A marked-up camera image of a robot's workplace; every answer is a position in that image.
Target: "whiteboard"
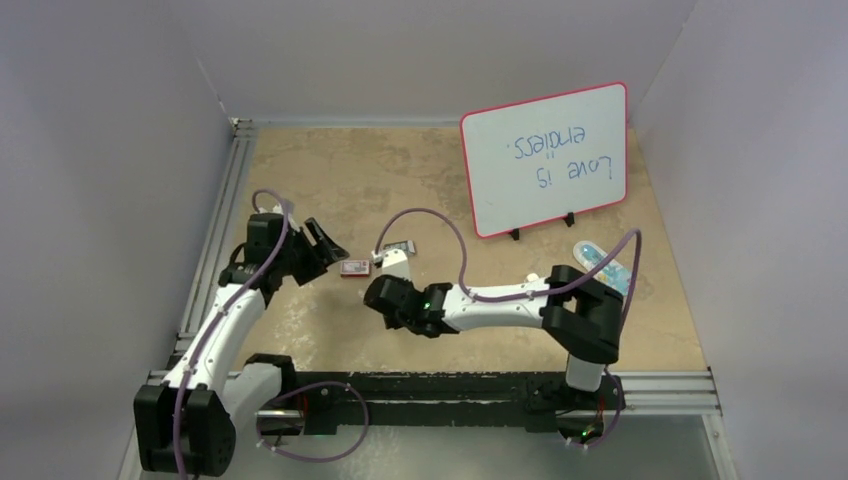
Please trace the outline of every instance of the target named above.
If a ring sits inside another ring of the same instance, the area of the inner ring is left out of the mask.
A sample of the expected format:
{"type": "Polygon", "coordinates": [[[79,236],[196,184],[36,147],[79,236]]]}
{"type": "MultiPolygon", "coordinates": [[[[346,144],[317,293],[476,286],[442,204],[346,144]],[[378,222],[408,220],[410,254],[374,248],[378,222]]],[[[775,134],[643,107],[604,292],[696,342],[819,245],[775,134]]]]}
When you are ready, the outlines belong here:
{"type": "Polygon", "coordinates": [[[627,195],[627,87],[612,83],[460,120],[474,229],[506,233],[627,195]]]}

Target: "blue object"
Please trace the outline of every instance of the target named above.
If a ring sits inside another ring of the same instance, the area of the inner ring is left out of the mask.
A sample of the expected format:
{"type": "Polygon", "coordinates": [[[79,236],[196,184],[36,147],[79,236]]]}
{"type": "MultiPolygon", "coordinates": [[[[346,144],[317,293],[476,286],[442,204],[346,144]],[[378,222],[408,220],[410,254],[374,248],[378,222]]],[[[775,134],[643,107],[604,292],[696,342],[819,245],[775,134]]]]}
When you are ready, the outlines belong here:
{"type": "MultiPolygon", "coordinates": [[[[577,242],[574,246],[574,258],[585,268],[591,270],[601,263],[607,253],[597,245],[588,241],[577,242]]],[[[630,270],[617,261],[611,261],[603,270],[595,275],[595,278],[609,287],[614,288],[622,295],[627,295],[630,287],[630,270]]]]}

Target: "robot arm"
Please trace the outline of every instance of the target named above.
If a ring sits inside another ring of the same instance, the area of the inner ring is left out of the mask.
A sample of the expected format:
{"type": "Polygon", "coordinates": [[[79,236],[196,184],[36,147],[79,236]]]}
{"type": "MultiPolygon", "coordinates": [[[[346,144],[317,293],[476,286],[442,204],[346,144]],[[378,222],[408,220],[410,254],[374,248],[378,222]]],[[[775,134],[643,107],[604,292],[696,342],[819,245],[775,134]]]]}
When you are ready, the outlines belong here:
{"type": "Polygon", "coordinates": [[[293,367],[282,356],[254,355],[237,378],[227,377],[248,332],[265,312],[283,278],[291,276],[298,285],[303,285],[326,273],[329,265],[347,258],[348,253],[310,218],[305,224],[315,241],[313,245],[303,228],[290,217],[291,228],[282,248],[264,274],[227,311],[220,312],[270,257],[282,235],[283,220],[281,213],[251,215],[247,241],[236,248],[229,265],[221,272],[211,311],[188,351],[160,385],[144,385],[136,394],[133,411],[144,470],[177,471],[173,411],[177,389],[193,356],[197,363],[186,386],[180,428],[183,460],[192,474],[223,474],[235,449],[235,432],[287,387],[283,380],[291,376],[285,369],[293,367]],[[243,260],[238,262],[242,250],[243,260]],[[223,316],[214,326],[212,320],[219,313],[223,316]],[[211,336],[202,343],[204,334],[213,327],[211,336]]]}
{"type": "Polygon", "coordinates": [[[569,352],[566,384],[583,392],[596,391],[604,367],[618,361],[620,293],[592,279],[565,294],[530,294],[577,280],[583,274],[572,267],[557,265],[547,278],[530,274],[521,284],[470,289],[478,297],[525,295],[493,303],[470,298],[451,283],[416,290],[401,250],[386,252],[379,260],[382,274],[369,286],[364,303],[383,315],[386,328],[406,328],[429,338],[480,327],[539,328],[569,352]],[[566,308],[572,299],[574,311],[566,308]]]}

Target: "beige tabletop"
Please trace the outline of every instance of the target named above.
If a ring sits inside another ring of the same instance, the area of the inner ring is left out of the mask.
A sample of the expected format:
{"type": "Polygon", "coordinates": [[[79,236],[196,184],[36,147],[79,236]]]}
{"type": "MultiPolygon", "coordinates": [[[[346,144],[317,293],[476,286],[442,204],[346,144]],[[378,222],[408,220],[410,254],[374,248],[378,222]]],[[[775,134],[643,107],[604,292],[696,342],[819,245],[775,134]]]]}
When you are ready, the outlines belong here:
{"type": "MultiPolygon", "coordinates": [[[[644,234],[636,293],[613,370],[703,370],[686,298],[657,208],[645,163],[629,137],[629,189],[620,204],[577,215],[567,228],[552,222],[509,236],[480,239],[473,229],[464,161],[456,128],[264,129],[259,136],[240,223],[250,194],[268,187],[295,203],[295,218],[315,217],[352,259],[367,259],[385,222],[409,207],[448,215],[468,243],[471,286],[520,283],[552,265],[578,266],[577,241],[610,250],[632,227],[644,234]]],[[[260,202],[272,205],[266,198],[260,202]]],[[[238,228],[236,240],[244,239],[238,228]]],[[[418,289],[456,283],[460,250],[451,230],[426,214],[398,220],[386,241],[413,240],[418,289]]],[[[632,245],[619,260],[630,265],[632,245]]],[[[253,327],[237,361],[251,354],[292,356],[300,370],[516,371],[562,370],[566,352],[545,332],[480,328],[436,339],[386,330],[379,314],[362,305],[374,278],[341,278],[338,266],[298,287],[287,281],[253,327]]]]}

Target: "white wall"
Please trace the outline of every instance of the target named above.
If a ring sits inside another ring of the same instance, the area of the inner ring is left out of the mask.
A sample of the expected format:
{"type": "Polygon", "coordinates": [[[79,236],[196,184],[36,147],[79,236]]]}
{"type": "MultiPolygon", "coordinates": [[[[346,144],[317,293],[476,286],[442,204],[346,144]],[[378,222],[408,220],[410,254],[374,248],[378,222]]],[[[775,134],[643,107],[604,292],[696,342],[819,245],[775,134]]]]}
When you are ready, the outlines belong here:
{"type": "Polygon", "coordinates": [[[187,39],[163,1],[129,3],[0,7],[3,478],[115,478],[223,173],[187,39]]]}
{"type": "Polygon", "coordinates": [[[456,122],[623,80],[638,104],[695,0],[175,0],[228,114],[456,122]]]}
{"type": "Polygon", "coordinates": [[[848,478],[846,24],[700,0],[634,115],[746,479],[848,478]]]}

